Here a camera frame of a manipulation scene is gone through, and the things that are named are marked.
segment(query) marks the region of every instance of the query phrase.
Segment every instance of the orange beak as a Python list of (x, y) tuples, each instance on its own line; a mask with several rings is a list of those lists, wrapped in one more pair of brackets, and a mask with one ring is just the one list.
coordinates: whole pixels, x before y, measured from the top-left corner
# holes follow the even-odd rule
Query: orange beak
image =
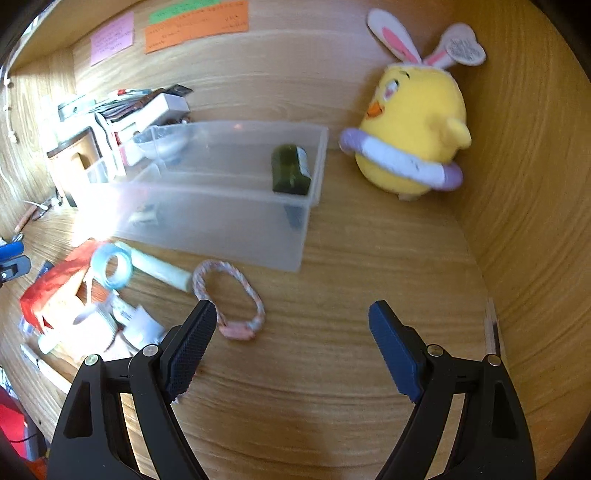
[(376, 118), (382, 115), (382, 113), (384, 113), (384, 110), (380, 106), (379, 102), (376, 100), (369, 106), (368, 111), (365, 115), (367, 118)]

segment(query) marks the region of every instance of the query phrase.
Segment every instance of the pink rope bracelet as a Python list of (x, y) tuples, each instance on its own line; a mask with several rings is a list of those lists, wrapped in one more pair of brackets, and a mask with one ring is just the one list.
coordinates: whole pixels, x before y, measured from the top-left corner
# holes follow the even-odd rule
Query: pink rope bracelet
[(260, 296), (236, 267), (220, 260), (206, 260), (193, 273), (193, 290), (199, 300), (212, 301), (205, 288), (205, 276), (211, 272), (225, 273), (234, 277), (242, 284), (242, 287), (256, 305), (256, 315), (248, 322), (226, 320), (226, 317), (216, 305), (217, 326), (220, 333), (230, 340), (252, 340), (265, 323), (265, 307)]

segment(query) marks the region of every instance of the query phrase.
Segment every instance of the wooden desk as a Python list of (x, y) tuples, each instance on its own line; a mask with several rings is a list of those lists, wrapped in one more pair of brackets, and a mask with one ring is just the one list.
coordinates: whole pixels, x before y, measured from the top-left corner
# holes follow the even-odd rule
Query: wooden desk
[[(70, 251), (74, 213), (50, 213), (25, 229), (33, 270), (0, 290), (9, 317), (0, 323), (0, 361), (25, 408), (51, 439), (64, 395), (20, 355), (18, 298), (45, 259)], [(201, 257), (137, 245), (181, 268)], [(367, 325), (367, 310), (388, 300), (426, 342), (455, 356), (482, 359), (486, 290), (462, 231), (436, 195), (412, 203), (371, 186), (354, 161), (330, 152), (320, 205), (313, 210), (298, 274), (237, 264), (261, 295), (267, 324), (250, 343), (218, 333), (200, 372), (174, 407), (187, 439), (214, 480), (374, 478), (402, 432), (412, 404), (399, 395)], [(167, 327), (196, 303), (186, 293), (135, 273), (121, 291)], [(212, 294), (229, 317), (254, 307), (231, 279)], [(47, 360), (65, 376), (76, 369)], [(132, 442), (142, 470), (155, 475), (131, 399)], [(454, 402), (457, 426), (461, 402)], [(446, 431), (441, 453), (451, 448)], [(432, 472), (443, 470), (438, 455)]]

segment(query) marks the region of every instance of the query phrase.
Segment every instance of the white cable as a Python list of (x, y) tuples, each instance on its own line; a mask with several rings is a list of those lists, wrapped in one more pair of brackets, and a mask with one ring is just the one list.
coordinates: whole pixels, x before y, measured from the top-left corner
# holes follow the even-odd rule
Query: white cable
[(18, 137), (17, 137), (17, 133), (14, 131), (14, 129), (12, 128), (12, 120), (10, 117), (10, 85), (11, 85), (11, 79), (8, 76), (8, 69), (6, 69), (6, 71), (4, 71), (4, 87), (5, 87), (5, 91), (6, 91), (6, 101), (4, 103), (4, 111), (6, 112), (6, 127), (8, 129), (8, 138), (10, 139), (10, 141), (14, 144), (18, 143)]
[(30, 202), (29, 200), (23, 200), (23, 202), (29, 203), (29, 204), (34, 205), (36, 207), (39, 207), (41, 210), (45, 210), (45, 211), (49, 210), (49, 207), (47, 205), (43, 205), (42, 203)]
[(0, 164), (0, 177), (2, 177), (2, 180), (4, 180), (6, 182), (6, 185), (8, 185), (8, 188), (10, 189), (10, 191), (12, 193), (12, 196), (16, 200), (20, 200), (20, 198), (17, 195), (17, 191), (14, 189), (14, 186), (12, 185), (12, 183), (10, 183), (10, 180), (8, 180), (7, 176), (2, 171), (2, 165), (1, 164)]

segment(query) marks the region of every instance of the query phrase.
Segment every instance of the green sticky note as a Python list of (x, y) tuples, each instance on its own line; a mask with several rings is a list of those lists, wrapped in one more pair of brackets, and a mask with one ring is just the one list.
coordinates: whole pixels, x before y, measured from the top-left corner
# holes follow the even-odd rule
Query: green sticky note
[(150, 25), (154, 25), (155, 23), (163, 22), (164, 20), (168, 20), (169, 18), (176, 17), (177, 15), (190, 12), (191, 10), (197, 10), (199, 8), (216, 5), (219, 2), (220, 0), (186, 0), (179, 4), (174, 4), (170, 7), (163, 8), (162, 10), (155, 11), (150, 15), (149, 22)]

